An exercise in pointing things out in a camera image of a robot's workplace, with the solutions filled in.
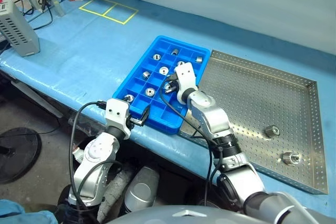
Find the perforated metal tray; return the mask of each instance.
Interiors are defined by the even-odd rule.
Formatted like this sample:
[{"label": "perforated metal tray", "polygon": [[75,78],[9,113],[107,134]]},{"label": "perforated metal tray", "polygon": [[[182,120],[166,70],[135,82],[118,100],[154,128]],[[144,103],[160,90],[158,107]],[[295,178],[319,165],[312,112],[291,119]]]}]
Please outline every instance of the perforated metal tray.
[{"label": "perforated metal tray", "polygon": [[[315,81],[212,51],[199,88],[224,108],[258,171],[312,194],[328,194]],[[268,138],[269,125],[278,126],[280,136]],[[188,138],[193,133],[184,122],[179,134]],[[207,147],[202,139],[192,141]],[[298,152],[301,162],[286,165],[284,152]]]}]

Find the gray metal box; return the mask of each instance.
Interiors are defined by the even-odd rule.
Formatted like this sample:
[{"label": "gray metal box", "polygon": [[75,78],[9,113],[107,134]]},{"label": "gray metal box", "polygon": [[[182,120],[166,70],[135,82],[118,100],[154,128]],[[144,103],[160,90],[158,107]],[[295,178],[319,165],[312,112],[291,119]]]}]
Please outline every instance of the gray metal box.
[{"label": "gray metal box", "polygon": [[19,55],[40,51],[37,34],[11,0],[0,3],[0,31]]}]

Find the blue sleeve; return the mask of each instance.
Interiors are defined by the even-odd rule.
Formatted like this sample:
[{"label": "blue sleeve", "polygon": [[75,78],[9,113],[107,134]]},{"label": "blue sleeve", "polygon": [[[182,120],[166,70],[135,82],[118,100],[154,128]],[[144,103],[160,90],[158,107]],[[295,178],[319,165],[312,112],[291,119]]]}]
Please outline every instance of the blue sleeve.
[{"label": "blue sleeve", "polygon": [[19,204],[0,200],[0,224],[58,224],[55,216],[49,211],[26,214]]}]

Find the gray floor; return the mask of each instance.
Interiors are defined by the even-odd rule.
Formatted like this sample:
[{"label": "gray floor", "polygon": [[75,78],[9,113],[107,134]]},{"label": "gray floor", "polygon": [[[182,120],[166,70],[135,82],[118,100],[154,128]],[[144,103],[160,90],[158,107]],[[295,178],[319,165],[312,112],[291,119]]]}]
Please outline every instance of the gray floor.
[{"label": "gray floor", "polygon": [[[0,95],[0,132],[15,127],[28,127],[37,132],[48,132],[57,127],[57,121],[47,112],[21,97],[4,99]],[[62,189],[69,184],[68,143],[66,123],[46,135],[41,135],[41,154],[31,170],[19,180],[1,185],[0,198],[20,204],[56,205]]]}]

